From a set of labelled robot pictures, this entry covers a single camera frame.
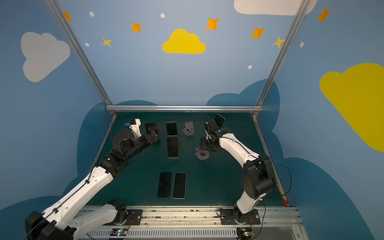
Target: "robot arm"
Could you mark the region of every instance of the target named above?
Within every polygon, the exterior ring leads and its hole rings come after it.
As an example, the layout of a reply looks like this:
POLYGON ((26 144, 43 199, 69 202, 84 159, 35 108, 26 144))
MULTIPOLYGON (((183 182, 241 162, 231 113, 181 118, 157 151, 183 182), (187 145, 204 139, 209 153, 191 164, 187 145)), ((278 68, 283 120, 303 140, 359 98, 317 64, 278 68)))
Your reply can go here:
POLYGON ((30 240, 72 240, 103 224, 126 220, 125 206, 112 201, 102 208, 75 217, 80 209, 110 183, 129 165, 128 161, 137 153, 159 141, 162 127, 155 123, 140 133, 140 120, 131 119, 129 128, 112 137, 113 149, 92 169, 77 186, 42 214, 32 212, 25 219, 26 232, 30 240))
POLYGON ((234 204, 234 217, 238 223, 245 223, 255 205, 276 186, 271 159, 253 152, 227 128, 221 128, 223 120, 218 117, 205 123, 206 138, 201 139, 201 149, 227 150, 243 168, 244 192, 234 204))

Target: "black mounting plate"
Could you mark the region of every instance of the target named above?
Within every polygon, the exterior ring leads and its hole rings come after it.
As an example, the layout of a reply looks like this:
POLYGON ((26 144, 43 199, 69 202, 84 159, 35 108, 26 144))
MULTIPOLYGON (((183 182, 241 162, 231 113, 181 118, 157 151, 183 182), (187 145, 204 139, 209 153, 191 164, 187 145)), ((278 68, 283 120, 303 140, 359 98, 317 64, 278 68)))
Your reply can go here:
MULTIPOLYGON (((221 225, 239 225, 235 221, 235 216, 233 215, 233 209, 219 209, 218 212, 220 212, 220 216, 221 216, 220 217, 221 225)), ((251 219, 253 220, 254 225, 261 224, 259 212, 256 209, 252 211, 250 218, 247 219, 247 222, 244 223, 244 225, 251 225, 251 219)))
MULTIPOLYGON (((129 223, 131 222, 131 219, 132 219, 131 226, 133 226, 133 225, 140 225, 141 215, 143 213, 143 210, 141 210, 141 209, 126 209, 126 212, 127 212, 127 221, 124 223, 124 226, 129 225, 129 223)), ((104 224, 104 225, 107 225, 107 226, 118 226, 118 225, 114 224, 114 222, 107 223, 107 224, 104 224)))

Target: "orange star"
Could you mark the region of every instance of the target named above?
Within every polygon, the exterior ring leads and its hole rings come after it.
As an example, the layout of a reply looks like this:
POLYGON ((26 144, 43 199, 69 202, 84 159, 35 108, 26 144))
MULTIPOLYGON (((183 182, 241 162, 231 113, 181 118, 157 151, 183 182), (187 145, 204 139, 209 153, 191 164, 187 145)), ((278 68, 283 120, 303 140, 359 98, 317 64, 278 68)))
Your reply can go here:
POLYGON ((70 12, 66 12, 66 13, 64 13, 64 16, 65 16, 65 18, 68 20, 68 21, 72 21, 72 19, 70 18, 70 12))
POLYGON ((317 18, 317 20, 321 20, 321 23, 324 22, 324 19, 327 17, 328 14, 330 14, 331 12, 328 12, 327 10, 323 10, 323 12, 321 13, 321 15, 317 18))
POLYGON ((137 31, 137 32, 141 33, 141 30, 140 30, 141 23, 138 23, 138 24, 135 24, 133 22, 131 22, 131 23, 132 23, 132 26, 133 26, 132 32, 137 31))
POLYGON ((219 21, 219 19, 212 20, 212 19, 208 18, 208 26, 205 30, 213 29, 216 31, 216 24, 218 23, 218 21, 219 21))
POLYGON ((260 39, 264 30, 265 30, 265 28, 264 28, 264 29, 258 29, 257 27, 255 27, 255 32, 254 32, 253 35, 251 36, 251 39, 252 39, 252 38, 258 38, 258 39, 260 39))

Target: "yellow star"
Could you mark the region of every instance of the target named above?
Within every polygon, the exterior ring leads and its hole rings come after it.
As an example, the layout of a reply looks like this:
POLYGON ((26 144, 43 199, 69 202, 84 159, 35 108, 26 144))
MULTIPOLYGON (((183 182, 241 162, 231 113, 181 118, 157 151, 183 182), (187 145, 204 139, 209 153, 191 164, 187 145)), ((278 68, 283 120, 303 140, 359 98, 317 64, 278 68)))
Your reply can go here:
POLYGON ((64 13, 64 16, 65 16, 65 18, 68 20, 68 21, 72 21, 72 19, 70 18, 70 12, 66 12, 66 13, 64 13))
POLYGON ((277 46, 279 46, 279 48, 280 48, 281 43, 284 42, 284 41, 285 41, 285 39, 281 40, 281 39, 280 39, 280 36, 278 36, 278 37, 277 37, 277 42, 274 43, 274 44, 272 44, 272 46, 273 46, 273 45, 277 45, 277 46))
POLYGON ((264 28, 264 29, 258 29, 257 27, 255 27, 255 32, 254 32, 253 35, 251 36, 251 39, 252 39, 252 38, 258 38, 258 39, 260 39, 264 30, 265 30, 265 28, 264 28))
POLYGON ((138 23, 138 24, 135 24, 133 22, 131 22, 131 23, 132 23, 132 26, 133 26, 132 32, 137 31, 137 32, 141 33, 141 30, 140 30, 141 23, 138 23))
POLYGON ((328 14, 330 14, 331 12, 328 12, 327 10, 323 10, 323 12, 321 13, 321 15, 317 18, 317 20, 321 20, 321 23, 324 22, 324 19, 327 17, 328 14))
POLYGON ((105 40, 104 38, 103 38, 103 40, 104 40, 103 45, 108 45, 109 47, 111 47, 111 46, 109 45, 109 42, 112 41, 112 40, 107 41, 107 40, 105 40))
POLYGON ((219 19, 212 20, 212 19, 208 18, 208 26, 205 30, 213 29, 216 31, 216 24, 218 23, 218 21, 219 21, 219 19))

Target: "cable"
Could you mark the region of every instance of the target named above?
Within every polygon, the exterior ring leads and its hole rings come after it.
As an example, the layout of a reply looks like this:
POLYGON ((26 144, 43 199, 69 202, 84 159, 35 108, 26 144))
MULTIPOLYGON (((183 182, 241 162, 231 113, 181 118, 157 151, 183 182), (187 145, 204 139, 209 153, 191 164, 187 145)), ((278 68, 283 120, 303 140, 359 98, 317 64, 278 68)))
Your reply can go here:
POLYGON ((260 202, 264 205, 264 214, 263 214, 262 226, 260 227, 259 233, 256 236, 254 236, 253 238, 251 238, 250 240, 257 238, 257 236, 260 235, 260 233, 262 231, 262 228, 263 228, 264 216, 265 216, 265 212, 266 212, 266 206, 265 206, 265 204, 262 201, 260 201, 260 202))
POLYGON ((132 224, 132 218, 130 216, 128 216, 128 217, 131 220, 131 223, 129 224, 129 227, 128 227, 128 230, 127 230, 127 235, 128 235, 128 232, 129 232, 129 228, 131 227, 131 224, 132 224))
POLYGON ((251 225, 250 225, 249 229, 251 229, 251 230, 252 230, 252 224, 253 224, 253 220, 252 220, 252 218, 251 218, 251 217, 249 217, 249 219, 251 220, 251 225))
MULTIPOLYGON (((219 209, 216 210, 216 215, 218 215, 218 214, 217 214, 217 211, 219 211, 219 210, 222 210, 222 208, 219 208, 219 209)), ((220 215, 218 215, 218 216, 221 218, 220 215)))
POLYGON ((211 118, 210 117, 208 117, 207 115, 204 115, 204 114, 202 114, 202 113, 200 113, 202 116, 206 116, 207 118, 209 118, 209 120, 211 120, 211 118))
MULTIPOLYGON (((235 143, 237 143, 237 144, 239 144, 249 155, 251 155, 252 157, 254 157, 254 158, 256 158, 256 159, 258 159, 258 157, 255 157, 255 156, 253 156, 241 143, 239 143, 238 141, 236 141, 236 140, 233 140, 233 139, 230 139, 230 138, 227 138, 227 137, 219 137, 219 138, 226 138, 226 139, 229 139, 229 140, 232 140, 232 141, 234 141, 235 143)), ((276 163, 276 162, 272 162, 272 161, 268 161, 268 160, 264 160, 264 159, 261 159, 261 160, 263 160, 263 161, 265 161, 265 162, 270 162, 270 163, 273 163, 273 164, 277 164, 277 165, 280 165, 280 166, 283 166, 283 167, 285 167, 287 170, 288 170, 288 172, 289 172, 289 176, 290 176, 290 185, 289 185, 289 189, 288 189, 288 191, 286 192, 286 193, 284 193, 283 195, 280 195, 280 196, 272 196, 272 197, 264 197, 264 198, 274 198, 274 197, 282 197, 282 196, 285 196, 285 195, 287 195, 289 192, 290 192, 290 190, 291 190, 291 188, 292 188, 292 174, 291 174, 291 171, 289 170, 289 168, 287 167, 287 166, 284 166, 283 164, 280 164, 280 163, 276 163)))
POLYGON ((25 237, 22 239, 24 240, 38 225, 40 225, 40 223, 42 223, 45 219, 47 219, 47 217, 49 217, 52 213, 54 213, 54 211, 52 211, 50 214, 48 214, 48 216, 46 216, 43 220, 41 220, 36 226, 34 226, 34 228, 32 228, 32 230, 29 231, 29 233, 27 233, 27 235, 25 235, 25 237))
MULTIPOLYGON (((83 185, 81 185, 81 187, 79 187, 78 190, 80 190, 85 184, 87 184, 89 182, 89 178, 87 180, 87 182, 85 182, 83 185)), ((67 199, 65 199, 64 202, 62 202, 58 207, 55 207, 52 212, 50 214, 48 214, 48 216, 46 216, 43 220, 41 220, 34 228, 32 228, 32 230, 29 231, 29 233, 27 233, 27 235, 25 235, 25 237, 22 239, 24 240, 38 225, 40 225, 40 223, 42 223, 45 219, 47 219, 52 213, 58 211, 59 207, 61 207, 68 199, 70 199, 75 193, 78 192, 78 190, 76 190, 74 193, 72 193, 72 195, 70 195, 67 199)))
MULTIPOLYGON (((125 115, 124 115, 123 113, 121 113, 121 112, 114 112, 114 113, 111 115, 110 119, 109 119, 109 128, 111 129, 111 137, 113 137, 111 121, 112 121, 112 117, 113 117, 113 115, 115 115, 116 113, 120 113, 120 114, 124 117, 124 127, 129 128, 129 127, 127 127, 127 125, 125 125, 126 122, 127 122, 127 119, 126 119, 125 115)), ((136 135, 135 131, 133 131, 132 129, 131 129, 131 131, 132 131, 132 133, 135 135, 135 138, 137 138, 137 135, 136 135)))
POLYGON ((87 236, 88 236, 90 239, 96 240, 96 239, 94 239, 93 237, 91 237, 88 233, 87 233, 87 236))
POLYGON ((134 161, 134 162, 131 162, 130 164, 135 163, 135 162, 138 162, 138 161, 141 159, 141 157, 143 156, 143 154, 144 154, 144 150, 142 151, 142 154, 141 154, 141 156, 139 157, 139 159, 137 159, 137 160, 134 161))

